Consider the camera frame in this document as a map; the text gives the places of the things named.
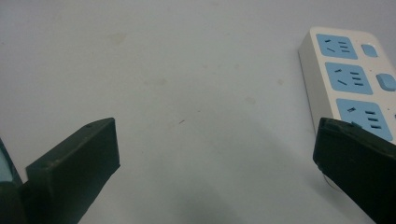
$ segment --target white power strip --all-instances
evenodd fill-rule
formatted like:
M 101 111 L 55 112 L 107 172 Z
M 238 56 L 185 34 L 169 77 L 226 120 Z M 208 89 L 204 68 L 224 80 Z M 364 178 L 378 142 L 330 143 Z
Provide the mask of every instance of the white power strip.
M 396 144 L 396 72 L 375 36 L 314 27 L 299 55 L 315 132 L 340 119 Z

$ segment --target electrical outlet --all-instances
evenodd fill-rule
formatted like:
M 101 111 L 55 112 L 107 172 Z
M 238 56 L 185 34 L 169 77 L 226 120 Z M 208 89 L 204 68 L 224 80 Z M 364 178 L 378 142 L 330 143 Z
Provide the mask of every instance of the electrical outlet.
M 362 127 L 385 140 L 392 141 L 387 122 L 376 103 L 337 99 L 341 120 Z
M 332 88 L 335 91 L 348 91 L 361 94 L 373 94 L 367 76 L 358 65 L 326 63 Z
M 317 35 L 320 51 L 324 56 L 358 59 L 350 39 L 340 35 Z
M 374 35 L 313 27 L 298 52 L 316 133 L 340 119 L 396 144 L 396 70 Z

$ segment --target blue outlet panel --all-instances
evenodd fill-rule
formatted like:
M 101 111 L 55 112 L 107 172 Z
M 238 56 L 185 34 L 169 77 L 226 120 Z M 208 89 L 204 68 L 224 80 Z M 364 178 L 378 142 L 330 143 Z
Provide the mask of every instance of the blue outlet panel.
M 358 125 L 385 140 L 392 141 L 387 122 L 375 103 L 337 99 L 341 120 Z
M 9 169 L 9 164 L 4 156 L 3 152 L 0 151 L 0 182 L 12 181 L 12 173 Z
M 317 35 L 320 51 L 324 56 L 358 59 L 350 39 L 339 35 Z
M 360 66 L 343 63 L 325 64 L 332 88 L 335 91 L 373 94 L 367 76 Z

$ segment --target blue switch button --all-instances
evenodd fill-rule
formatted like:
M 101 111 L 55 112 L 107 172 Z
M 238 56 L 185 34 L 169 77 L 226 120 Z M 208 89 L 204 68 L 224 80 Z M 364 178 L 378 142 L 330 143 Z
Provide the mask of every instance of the blue switch button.
M 376 54 L 376 50 L 373 46 L 361 45 L 361 47 L 363 48 L 363 51 L 367 56 L 372 57 L 372 58 L 378 57 L 378 55 Z
M 396 91 L 396 80 L 390 74 L 378 74 L 376 79 L 384 91 Z

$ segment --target white surface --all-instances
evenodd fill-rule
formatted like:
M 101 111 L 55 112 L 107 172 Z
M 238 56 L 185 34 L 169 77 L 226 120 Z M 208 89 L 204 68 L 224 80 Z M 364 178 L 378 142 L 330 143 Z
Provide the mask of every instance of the white surface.
M 372 223 L 312 162 L 297 49 L 375 34 L 396 2 L 0 2 L 0 135 L 23 168 L 114 117 L 121 168 L 80 223 Z
M 317 34 L 346 36 L 350 39 L 357 60 L 326 57 L 321 51 L 317 41 Z M 372 58 L 364 54 L 361 47 L 363 44 L 375 46 L 378 57 Z M 299 48 L 299 55 L 304 71 L 304 81 L 309 96 L 309 104 L 313 115 L 314 127 L 317 127 L 320 118 L 341 119 L 336 103 L 337 99 L 375 103 L 381 109 L 389 131 L 393 137 L 390 141 L 396 144 L 396 92 L 384 91 L 378 83 L 376 75 L 396 75 L 393 65 L 390 63 L 387 53 L 374 35 L 362 31 L 332 29 L 326 27 L 311 28 L 303 44 Z M 368 83 L 373 94 L 361 94 L 346 91 L 335 91 L 327 73 L 325 63 L 342 63 L 360 66 L 367 76 Z

